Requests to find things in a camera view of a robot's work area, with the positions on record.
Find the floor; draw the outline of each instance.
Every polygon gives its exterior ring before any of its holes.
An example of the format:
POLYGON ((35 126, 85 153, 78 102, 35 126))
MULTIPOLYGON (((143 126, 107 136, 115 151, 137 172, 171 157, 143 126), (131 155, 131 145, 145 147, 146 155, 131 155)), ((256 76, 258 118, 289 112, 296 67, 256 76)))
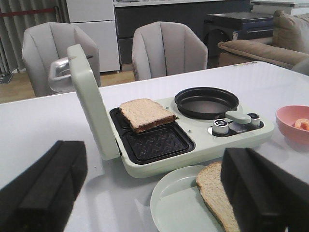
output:
MULTIPOLYGON (((207 68, 218 67, 218 57, 208 59, 207 68)), ((134 81, 133 71, 104 72, 101 85, 110 86, 134 81)), ((0 84, 0 103, 35 98, 27 73, 16 73, 8 84, 0 84)))

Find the toast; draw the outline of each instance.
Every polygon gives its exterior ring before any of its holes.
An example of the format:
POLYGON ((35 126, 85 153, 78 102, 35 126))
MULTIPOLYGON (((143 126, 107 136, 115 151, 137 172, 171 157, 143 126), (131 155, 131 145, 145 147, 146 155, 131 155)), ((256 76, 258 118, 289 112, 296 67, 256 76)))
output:
POLYGON ((233 208, 220 179, 221 162, 215 162, 197 175, 196 182, 208 209, 226 232, 240 232, 233 208))
POLYGON ((140 133, 176 120, 176 115, 151 99, 135 99, 119 106, 133 132, 140 133))

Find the metal handle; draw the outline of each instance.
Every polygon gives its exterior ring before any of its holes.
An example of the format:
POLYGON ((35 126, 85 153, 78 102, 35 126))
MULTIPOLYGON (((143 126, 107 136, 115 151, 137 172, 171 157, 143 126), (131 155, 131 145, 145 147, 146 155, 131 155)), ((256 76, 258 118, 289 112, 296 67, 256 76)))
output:
POLYGON ((71 74, 62 75, 64 71, 70 69, 69 59, 64 57, 51 63, 48 75, 48 84, 53 91, 74 90, 71 74))

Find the gray chair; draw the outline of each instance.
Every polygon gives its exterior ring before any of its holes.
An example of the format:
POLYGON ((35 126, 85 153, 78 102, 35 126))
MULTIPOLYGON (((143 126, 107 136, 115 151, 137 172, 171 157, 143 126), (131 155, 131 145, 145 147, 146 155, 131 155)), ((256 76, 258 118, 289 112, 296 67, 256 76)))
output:
POLYGON ((132 66, 135 80, 207 68, 208 50, 186 25, 154 22, 134 32, 132 66))
POLYGON ((22 57, 36 97, 57 93, 48 84, 50 65, 66 57, 67 48, 75 44, 80 44, 84 53, 92 56, 88 61, 100 86, 98 47, 78 26, 51 22, 25 30, 22 57))

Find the pale green plate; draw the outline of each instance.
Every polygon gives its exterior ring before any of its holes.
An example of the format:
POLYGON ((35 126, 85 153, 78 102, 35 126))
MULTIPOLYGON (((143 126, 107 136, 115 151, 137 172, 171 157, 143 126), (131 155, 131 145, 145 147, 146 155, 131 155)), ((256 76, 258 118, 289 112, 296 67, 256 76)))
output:
POLYGON ((151 195, 150 209, 160 232, 224 232, 197 188, 195 179, 203 168, 180 168, 158 182, 151 195))

